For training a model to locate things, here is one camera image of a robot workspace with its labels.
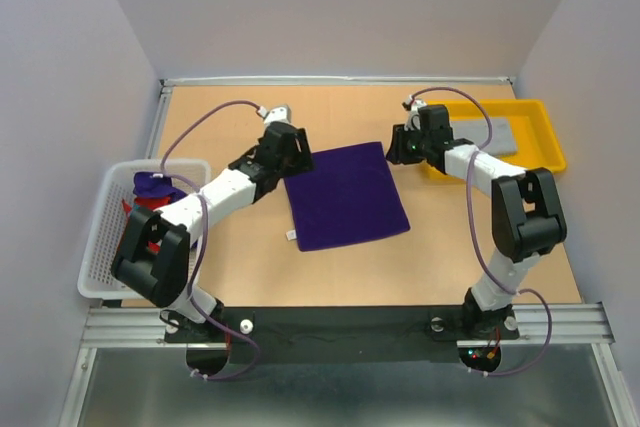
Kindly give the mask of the grey panda towel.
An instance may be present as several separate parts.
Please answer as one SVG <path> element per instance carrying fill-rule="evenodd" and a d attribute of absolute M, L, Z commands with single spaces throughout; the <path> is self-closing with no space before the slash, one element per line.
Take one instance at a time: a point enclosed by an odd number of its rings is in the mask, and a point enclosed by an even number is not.
<path fill-rule="evenodd" d="M 491 126 L 491 141 L 486 143 L 489 131 L 484 118 L 451 122 L 455 138 L 467 139 L 478 147 L 484 145 L 484 151 L 494 157 L 515 155 L 517 153 L 517 144 L 507 118 L 492 117 Z"/>

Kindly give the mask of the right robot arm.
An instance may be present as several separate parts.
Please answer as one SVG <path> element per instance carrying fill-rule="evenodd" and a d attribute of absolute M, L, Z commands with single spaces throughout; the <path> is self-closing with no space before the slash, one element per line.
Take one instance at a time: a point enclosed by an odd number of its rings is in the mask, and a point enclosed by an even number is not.
<path fill-rule="evenodd" d="M 482 337 L 504 324 L 528 272 L 567 237 L 554 176 L 546 168 L 507 163 L 455 137 L 443 105 L 408 101 L 403 107 L 408 117 L 393 127 L 387 160 L 425 162 L 464 181 L 467 194 L 479 190 L 491 201 L 494 252 L 479 261 L 483 274 L 467 291 L 458 320 L 464 333 Z"/>

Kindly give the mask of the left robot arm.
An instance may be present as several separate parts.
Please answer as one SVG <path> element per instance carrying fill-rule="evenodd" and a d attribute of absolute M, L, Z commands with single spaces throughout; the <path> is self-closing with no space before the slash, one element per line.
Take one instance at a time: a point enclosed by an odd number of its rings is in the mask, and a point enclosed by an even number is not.
<path fill-rule="evenodd" d="M 112 276 L 154 306 L 188 319 L 199 340 L 215 339 L 223 318 L 219 301 L 197 286 L 198 267 L 190 252 L 206 248 L 208 230 L 248 207 L 283 178 L 313 170 L 306 131 L 289 123 L 270 123 L 257 145 L 231 162 L 211 182 L 156 210 L 133 209 L 111 265 Z"/>

